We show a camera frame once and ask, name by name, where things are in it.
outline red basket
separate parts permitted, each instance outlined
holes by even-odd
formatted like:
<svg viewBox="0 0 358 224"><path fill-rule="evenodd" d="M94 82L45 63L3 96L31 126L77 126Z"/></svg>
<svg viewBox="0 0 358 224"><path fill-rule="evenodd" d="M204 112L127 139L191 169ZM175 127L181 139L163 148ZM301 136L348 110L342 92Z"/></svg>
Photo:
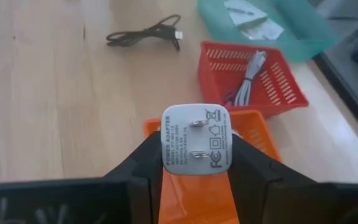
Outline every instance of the red basket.
<svg viewBox="0 0 358 224"><path fill-rule="evenodd" d="M244 79L247 63L257 50L266 51L267 58L252 81L249 105L224 105L227 95L237 93ZM309 105L278 49L202 42L198 79L204 102L224 105L229 111L259 110L267 118Z"/></svg>

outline white paper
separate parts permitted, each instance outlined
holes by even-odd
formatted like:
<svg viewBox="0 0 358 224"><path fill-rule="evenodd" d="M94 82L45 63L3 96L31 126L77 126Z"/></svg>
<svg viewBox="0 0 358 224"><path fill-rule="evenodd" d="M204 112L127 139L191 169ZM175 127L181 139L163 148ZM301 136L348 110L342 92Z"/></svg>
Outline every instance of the white paper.
<svg viewBox="0 0 358 224"><path fill-rule="evenodd" d="M255 27L244 29L242 34L251 40L277 40L284 28L271 19L256 25Z"/></svg>
<svg viewBox="0 0 358 224"><path fill-rule="evenodd" d="M266 13L244 0L228 0L224 6L236 27L267 17Z"/></svg>

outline orange basket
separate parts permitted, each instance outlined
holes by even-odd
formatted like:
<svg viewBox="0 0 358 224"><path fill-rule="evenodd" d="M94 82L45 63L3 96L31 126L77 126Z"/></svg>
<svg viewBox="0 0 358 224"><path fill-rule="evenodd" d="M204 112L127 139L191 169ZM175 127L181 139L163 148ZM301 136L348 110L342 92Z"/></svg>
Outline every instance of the orange basket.
<svg viewBox="0 0 358 224"><path fill-rule="evenodd" d="M237 93L244 80L247 63L257 50L266 51L267 58L261 72L252 81L249 105L224 105L227 96ZM309 105L278 49L202 42L198 80L204 102L224 105L229 111L259 110L268 118Z"/></svg>
<svg viewBox="0 0 358 224"><path fill-rule="evenodd" d="M232 128L244 140L279 160L259 111L230 112ZM145 136L160 128L159 119L144 124ZM165 169L160 223L239 223L227 173L207 176L172 175Z"/></svg>

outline teal plastic bin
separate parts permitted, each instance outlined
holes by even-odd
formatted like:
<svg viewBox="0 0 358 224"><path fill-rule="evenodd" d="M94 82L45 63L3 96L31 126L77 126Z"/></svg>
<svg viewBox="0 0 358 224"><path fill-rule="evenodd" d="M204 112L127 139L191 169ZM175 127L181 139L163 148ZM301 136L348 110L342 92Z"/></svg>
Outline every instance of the teal plastic bin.
<svg viewBox="0 0 358 224"><path fill-rule="evenodd" d="M212 39L279 48L291 62L305 62L336 43L336 35L307 0L247 0L284 28L277 40L250 40L234 26L224 0L198 0Z"/></svg>

